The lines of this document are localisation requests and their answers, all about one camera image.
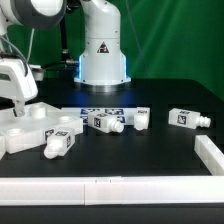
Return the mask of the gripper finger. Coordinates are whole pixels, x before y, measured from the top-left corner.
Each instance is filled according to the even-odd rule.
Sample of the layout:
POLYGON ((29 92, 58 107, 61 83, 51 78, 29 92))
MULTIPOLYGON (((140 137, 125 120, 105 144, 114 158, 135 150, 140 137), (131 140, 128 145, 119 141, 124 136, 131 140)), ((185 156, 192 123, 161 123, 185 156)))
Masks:
POLYGON ((14 100, 13 103, 14 103, 14 109, 13 109, 14 115, 16 117, 22 117, 25 114, 25 111, 24 111, 25 102, 14 100))

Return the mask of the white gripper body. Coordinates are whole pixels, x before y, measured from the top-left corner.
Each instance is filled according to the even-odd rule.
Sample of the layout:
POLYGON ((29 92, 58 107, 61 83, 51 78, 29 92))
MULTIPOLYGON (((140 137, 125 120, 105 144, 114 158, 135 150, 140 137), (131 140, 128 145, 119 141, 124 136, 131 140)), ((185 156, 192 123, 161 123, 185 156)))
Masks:
POLYGON ((21 59, 0 59, 0 97, 26 102, 37 94, 37 85, 27 64, 21 59))

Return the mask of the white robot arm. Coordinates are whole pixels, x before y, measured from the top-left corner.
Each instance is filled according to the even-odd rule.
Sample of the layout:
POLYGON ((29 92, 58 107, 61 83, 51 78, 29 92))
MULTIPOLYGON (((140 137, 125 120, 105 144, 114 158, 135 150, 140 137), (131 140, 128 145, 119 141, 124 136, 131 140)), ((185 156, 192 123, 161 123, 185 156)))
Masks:
MULTIPOLYGON (((120 12, 107 0, 75 0, 85 16, 85 50, 74 81, 97 92, 110 92, 131 81, 120 50, 120 12)), ((62 21, 68 0, 0 0, 0 97, 14 103, 17 117, 25 103, 37 96, 35 76, 20 51, 3 45, 10 25, 48 30, 62 21)))

